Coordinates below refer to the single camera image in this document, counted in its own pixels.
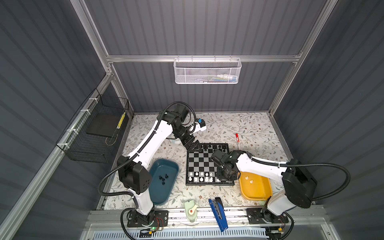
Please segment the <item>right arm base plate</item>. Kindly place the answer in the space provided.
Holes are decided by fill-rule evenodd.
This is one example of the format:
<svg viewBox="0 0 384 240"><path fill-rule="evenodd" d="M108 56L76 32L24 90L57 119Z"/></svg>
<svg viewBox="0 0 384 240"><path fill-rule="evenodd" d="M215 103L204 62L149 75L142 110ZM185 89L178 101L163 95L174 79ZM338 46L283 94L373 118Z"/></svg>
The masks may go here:
<svg viewBox="0 0 384 240"><path fill-rule="evenodd" d="M287 215L276 216L264 208L247 208L247 218L250 224L287 224Z"/></svg>

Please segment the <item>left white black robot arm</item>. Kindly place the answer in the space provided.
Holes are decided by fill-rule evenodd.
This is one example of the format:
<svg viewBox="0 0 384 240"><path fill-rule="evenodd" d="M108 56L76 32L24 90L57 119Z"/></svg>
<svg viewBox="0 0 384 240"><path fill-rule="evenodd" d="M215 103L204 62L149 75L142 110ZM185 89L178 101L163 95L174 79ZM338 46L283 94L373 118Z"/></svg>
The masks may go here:
<svg viewBox="0 0 384 240"><path fill-rule="evenodd" d="M148 166L154 154L171 134L181 141L187 151L190 151L199 144L194 133L206 129L205 121L197 118L188 104L180 101L169 104L159 113L154 126L143 141L127 157L121 156L123 163L101 180L98 193L105 197L129 195L135 202L136 211L143 216L148 216L154 209L149 192L152 177L148 172ZM124 183L127 190L107 193L103 191L102 185L115 172L119 172L120 181Z"/></svg>

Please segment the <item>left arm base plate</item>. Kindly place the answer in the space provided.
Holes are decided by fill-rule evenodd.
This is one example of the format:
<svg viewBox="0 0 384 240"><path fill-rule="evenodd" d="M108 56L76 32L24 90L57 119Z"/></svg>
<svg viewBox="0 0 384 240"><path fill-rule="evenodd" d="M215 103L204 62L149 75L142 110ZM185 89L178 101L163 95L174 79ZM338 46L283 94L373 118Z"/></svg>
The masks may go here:
<svg viewBox="0 0 384 240"><path fill-rule="evenodd" d="M146 216L138 213L136 210L131 210L127 214L128 228L141 227L166 227L168 225L169 211L152 210Z"/></svg>

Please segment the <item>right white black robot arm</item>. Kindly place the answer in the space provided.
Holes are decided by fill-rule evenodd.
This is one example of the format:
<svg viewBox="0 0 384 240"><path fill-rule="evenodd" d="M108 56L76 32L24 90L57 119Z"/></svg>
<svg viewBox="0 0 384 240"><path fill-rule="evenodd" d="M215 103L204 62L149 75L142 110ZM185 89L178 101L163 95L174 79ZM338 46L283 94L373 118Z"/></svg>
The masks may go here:
<svg viewBox="0 0 384 240"><path fill-rule="evenodd" d="M294 159L289 162L276 162L254 157L245 151L236 150L228 154L219 149L213 152L210 160L217 166L217 176L221 181L234 181L243 173L251 173L282 184L284 189L267 200L267 212L275 216L280 216L295 207L308 209L313 201L340 193L351 181L351 174L346 168L331 163L303 164ZM308 171L309 167L338 169L344 172L346 177L336 190L315 197L318 182Z"/></svg>

